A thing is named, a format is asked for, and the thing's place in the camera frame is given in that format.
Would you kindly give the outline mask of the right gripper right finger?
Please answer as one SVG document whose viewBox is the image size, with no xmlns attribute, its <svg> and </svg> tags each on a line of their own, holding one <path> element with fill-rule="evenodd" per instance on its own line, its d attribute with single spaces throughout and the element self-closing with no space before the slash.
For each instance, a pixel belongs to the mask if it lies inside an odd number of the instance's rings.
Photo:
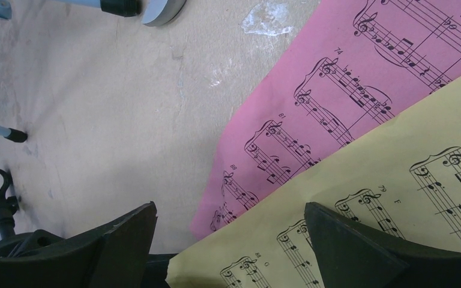
<svg viewBox="0 0 461 288">
<path fill-rule="evenodd" d="M 404 240 L 308 202 L 307 230 L 325 287 L 461 287 L 461 253 Z"/>
</svg>

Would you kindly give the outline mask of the pink sheet music page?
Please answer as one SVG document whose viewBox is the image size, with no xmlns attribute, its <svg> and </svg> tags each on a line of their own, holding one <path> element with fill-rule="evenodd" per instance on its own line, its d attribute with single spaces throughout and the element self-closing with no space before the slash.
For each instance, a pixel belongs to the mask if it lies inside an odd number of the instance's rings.
<svg viewBox="0 0 461 288">
<path fill-rule="evenodd" d="M 322 1 L 224 129 L 202 239 L 461 76 L 461 1 Z"/>
</svg>

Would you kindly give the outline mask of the yellow sheet music page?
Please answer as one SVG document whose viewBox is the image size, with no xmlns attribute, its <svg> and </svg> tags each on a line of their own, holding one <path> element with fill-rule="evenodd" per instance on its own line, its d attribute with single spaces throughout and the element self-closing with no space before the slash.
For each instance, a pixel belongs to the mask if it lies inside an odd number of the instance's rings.
<svg viewBox="0 0 461 288">
<path fill-rule="evenodd" d="M 325 287 L 306 203 L 461 253 L 461 77 L 175 256 L 170 287 Z"/>
</svg>

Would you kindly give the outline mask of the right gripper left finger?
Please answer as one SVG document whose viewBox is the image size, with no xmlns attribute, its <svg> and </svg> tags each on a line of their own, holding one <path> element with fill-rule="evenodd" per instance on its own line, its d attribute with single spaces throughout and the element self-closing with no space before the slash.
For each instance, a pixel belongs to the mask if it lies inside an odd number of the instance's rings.
<svg viewBox="0 0 461 288">
<path fill-rule="evenodd" d="M 38 229 L 0 241 L 0 287 L 139 287 L 157 221 L 154 202 L 64 239 Z"/>
</svg>

